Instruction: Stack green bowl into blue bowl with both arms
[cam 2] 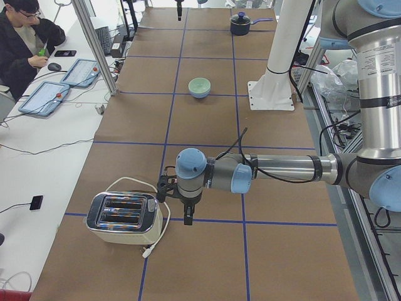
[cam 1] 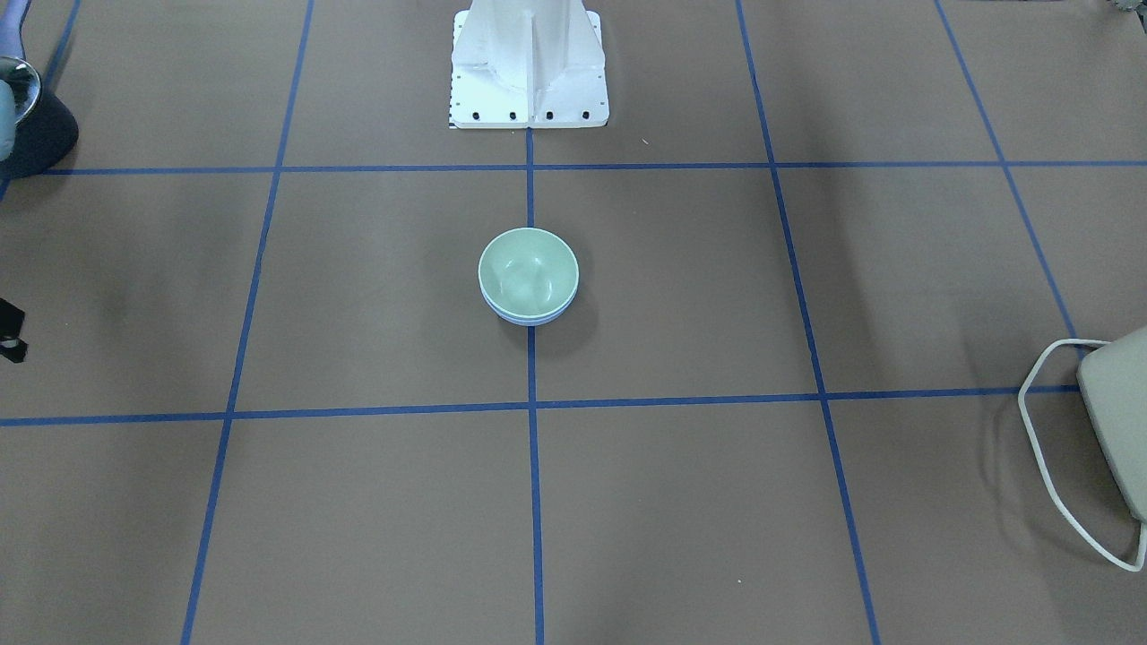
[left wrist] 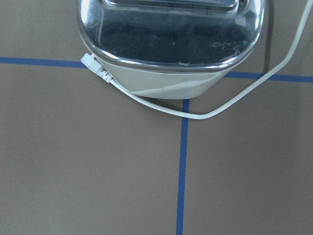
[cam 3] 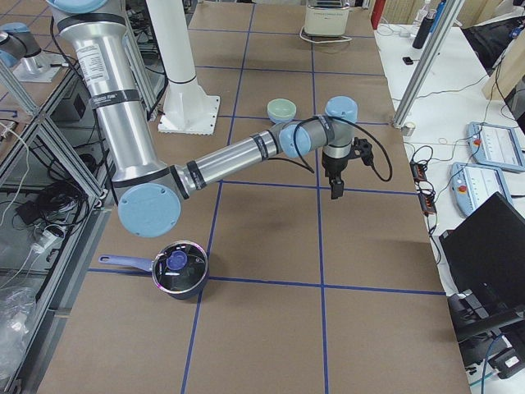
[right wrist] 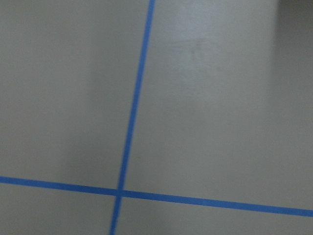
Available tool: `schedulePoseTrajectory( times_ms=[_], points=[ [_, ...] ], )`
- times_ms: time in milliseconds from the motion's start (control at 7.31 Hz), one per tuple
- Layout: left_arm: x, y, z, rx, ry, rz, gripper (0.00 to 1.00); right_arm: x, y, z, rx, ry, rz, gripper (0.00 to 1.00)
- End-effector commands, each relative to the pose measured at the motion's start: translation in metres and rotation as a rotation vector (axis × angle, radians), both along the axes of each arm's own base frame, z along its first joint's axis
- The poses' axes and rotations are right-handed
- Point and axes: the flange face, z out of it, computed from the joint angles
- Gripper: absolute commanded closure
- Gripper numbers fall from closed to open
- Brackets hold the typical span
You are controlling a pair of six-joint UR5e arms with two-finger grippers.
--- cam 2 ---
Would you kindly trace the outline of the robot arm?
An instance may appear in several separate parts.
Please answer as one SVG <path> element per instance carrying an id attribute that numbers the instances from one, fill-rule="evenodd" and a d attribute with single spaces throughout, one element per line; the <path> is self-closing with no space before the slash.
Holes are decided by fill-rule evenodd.
<path id="1" fill-rule="evenodd" d="M 324 1 L 320 46 L 357 54 L 363 144 L 351 154 L 262 156 L 182 150 L 176 159 L 184 223 L 192 224 L 204 187 L 244 194 L 251 181 L 325 181 L 400 210 L 400 2 Z"/>

